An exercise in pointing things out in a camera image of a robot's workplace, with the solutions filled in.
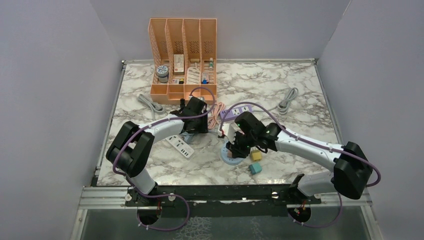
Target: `orange desk organizer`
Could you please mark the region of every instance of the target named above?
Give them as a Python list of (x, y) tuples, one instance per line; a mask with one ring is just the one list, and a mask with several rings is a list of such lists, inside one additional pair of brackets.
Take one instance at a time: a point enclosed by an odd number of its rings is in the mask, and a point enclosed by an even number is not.
[[(180, 99), (189, 100), (190, 92), (197, 87), (209, 89), (217, 96), (217, 20), (194, 18), (151, 18), (148, 25), (150, 45), (153, 52), (155, 74), (151, 83), (150, 96), (159, 104), (179, 105)], [(184, 54), (184, 76), (174, 75), (174, 54)], [(213, 70), (209, 61), (213, 58)], [(193, 60), (199, 60), (197, 68), (201, 73), (209, 73), (209, 83), (187, 83), (187, 69), (194, 67)], [(156, 68), (165, 65), (169, 68), (167, 83), (161, 83), (156, 76)], [(183, 78), (184, 84), (173, 84), (175, 78)], [(212, 96), (207, 90), (198, 89), (195, 97), (204, 97), (212, 104)]]

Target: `metal frame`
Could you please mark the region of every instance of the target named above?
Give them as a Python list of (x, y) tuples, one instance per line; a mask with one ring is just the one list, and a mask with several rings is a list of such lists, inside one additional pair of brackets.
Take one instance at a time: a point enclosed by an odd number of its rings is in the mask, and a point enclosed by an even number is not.
[[(328, 99), (328, 96), (326, 94), (326, 91), (324, 89), (324, 85), (322, 83), (318, 67), (317, 67), (317, 61), (316, 59), (310, 58), (310, 59), (218, 59), (220, 63), (233, 63), (233, 62), (244, 62), (244, 63), (252, 63), (252, 62), (280, 62), (280, 63), (313, 63), (315, 67), (315, 71), (319, 80), (319, 84), (321, 85), (321, 89), (324, 95), (324, 99), (326, 101), (326, 105), (328, 107), (331, 121), (333, 122), (333, 127), (335, 130), (335, 134), (337, 137), (337, 141), (339, 143), (343, 142), (341, 132), (339, 130), (339, 125), (337, 123), (336, 116), (334, 114), (334, 111), (331, 107), (330, 101)], [(96, 174), (100, 171), (100, 167), (102, 165), (102, 160), (106, 148), (106, 143), (108, 139), (108, 135), (110, 132), (111, 124), (112, 124), (112, 118), (115, 112), (115, 108), (118, 102), (119, 92), (121, 90), (122, 81), (125, 74), (125, 69), (127, 64), (143, 64), (143, 63), (152, 63), (152, 60), (128, 60), (128, 61), (122, 61), (122, 71), (121, 76), (119, 79), (119, 86), (116, 91), (115, 95), (115, 101), (113, 103), (113, 108), (111, 111), (111, 114), (108, 119), (108, 127), (104, 136), (103, 145), (101, 148), (101, 153), (99, 155), (99, 158), (97, 160), (97, 168), (96, 168)], [(128, 192), (128, 187), (125, 186), (117, 186), (117, 187), (84, 187), (82, 189), (81, 198), (78, 205), (78, 210), (75, 218), (74, 227), (72, 230), (72, 234), (70, 239), (71, 240), (79, 240), (82, 237), (84, 224), (87, 217), (88, 210), (94, 210), (94, 209), (103, 209), (103, 210), (116, 210), (116, 209), (134, 209), (134, 210), (155, 210), (156, 206), (126, 206), (125, 201), (125, 195)], [(320, 198), (322, 203), (321, 204), (314, 204), (314, 208), (320, 208), (320, 207), (336, 207), (339, 206), (339, 197), (336, 193), (325, 193), (325, 194), (318, 194), (316, 195), (317, 198)], [(374, 214), (372, 211), (372, 201), (370, 194), (367, 189), (364, 190), (364, 193), (362, 194), (362, 197), (358, 200), (352, 200), (346, 197), (342, 197), (343, 206), (360, 206), (362, 210), (362, 214), (364, 217), (364, 222), (367, 226), (369, 235), (371, 236), (371, 239), (375, 240), (382, 240), (382, 235), (378, 226), (378, 222), (374, 218)], [(254, 202), (254, 200), (245, 200), (240, 199), (240, 202)], [(288, 208), (292, 207), (298, 207), (298, 205), (288, 204)]]

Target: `purple power strip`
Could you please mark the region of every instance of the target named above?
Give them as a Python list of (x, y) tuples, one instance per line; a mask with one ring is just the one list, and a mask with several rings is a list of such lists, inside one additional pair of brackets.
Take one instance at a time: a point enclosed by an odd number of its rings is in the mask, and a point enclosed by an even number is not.
[[(224, 115), (227, 112), (227, 110), (223, 110), (219, 113), (219, 116), (221, 116), (221, 119), (224, 119)], [(253, 113), (252, 107), (249, 105), (244, 105), (244, 106), (238, 106), (235, 107), (233, 109), (231, 109), (231, 112), (229, 112), (227, 114), (227, 116), (225, 117), (225, 119), (223, 120), (224, 122), (228, 122), (231, 120), (236, 119), (240, 114), (242, 114), (243, 112), (251, 112)]]

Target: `blue object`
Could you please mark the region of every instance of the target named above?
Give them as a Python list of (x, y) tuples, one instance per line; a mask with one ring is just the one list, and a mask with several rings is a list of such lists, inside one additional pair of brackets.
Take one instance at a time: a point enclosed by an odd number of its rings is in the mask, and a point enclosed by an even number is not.
[(255, 162), (249, 165), (249, 170), (253, 175), (255, 175), (262, 172), (262, 167), (259, 165), (259, 162)]
[(224, 161), (224, 163), (228, 164), (228, 165), (237, 165), (241, 162), (243, 162), (243, 160), (245, 160), (245, 158), (241, 158), (241, 157), (237, 157), (237, 158), (232, 158), (232, 157), (228, 157), (228, 149), (226, 148), (226, 144), (228, 141), (225, 141), (224, 145), (221, 148), (221, 159)]

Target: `table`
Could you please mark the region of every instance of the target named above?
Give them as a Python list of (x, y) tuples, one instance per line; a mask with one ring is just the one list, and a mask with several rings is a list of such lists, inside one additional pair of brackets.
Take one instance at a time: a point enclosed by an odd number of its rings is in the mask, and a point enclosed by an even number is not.
[[(335, 129), (327, 107), (315, 66), (312, 62), (218, 62), (218, 101), (226, 106), (250, 101), (266, 109), (277, 105), (289, 88), (299, 89), (286, 115), (272, 113), (287, 128), (320, 141), (337, 143)], [(123, 123), (136, 124), (152, 121), (148, 107), (137, 101), (142, 93), (149, 96), (154, 73), (153, 63), (127, 64), (123, 77), (105, 151), (109, 148)], [(167, 112), (177, 105), (166, 105)], [(265, 125), (272, 120), (262, 112), (254, 115)], [(166, 114), (156, 115), (156, 119)], [(165, 140), (153, 145), (147, 162), (151, 177), (159, 185), (235, 185), (235, 184), (286, 184), (298, 174), (315, 174), (325, 168), (299, 156), (273, 152), (262, 155), (259, 162), (262, 172), (251, 175), (246, 158), (231, 166), (224, 163), (219, 152), (224, 140), (214, 134), (198, 134), (190, 145), (194, 154), (186, 159)], [(104, 158), (97, 181), (98, 186), (128, 186), (124, 177), (114, 174), (112, 164)]]

